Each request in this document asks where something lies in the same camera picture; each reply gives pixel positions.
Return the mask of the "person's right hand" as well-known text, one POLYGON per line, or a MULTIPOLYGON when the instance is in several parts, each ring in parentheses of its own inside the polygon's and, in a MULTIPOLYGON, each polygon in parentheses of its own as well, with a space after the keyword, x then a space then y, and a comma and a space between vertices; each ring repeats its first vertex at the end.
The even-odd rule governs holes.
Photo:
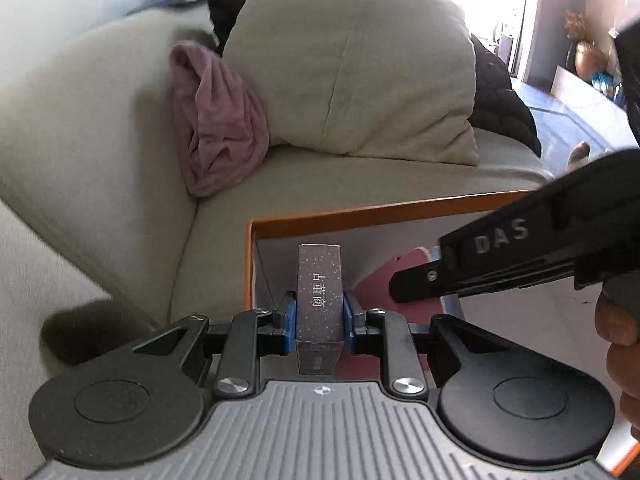
POLYGON ((622 389, 620 411, 631 424, 631 435, 639 440, 640 426, 640 351, 639 325, 623 308, 600 293, 594 311, 598 335, 607 341, 606 369, 622 389))

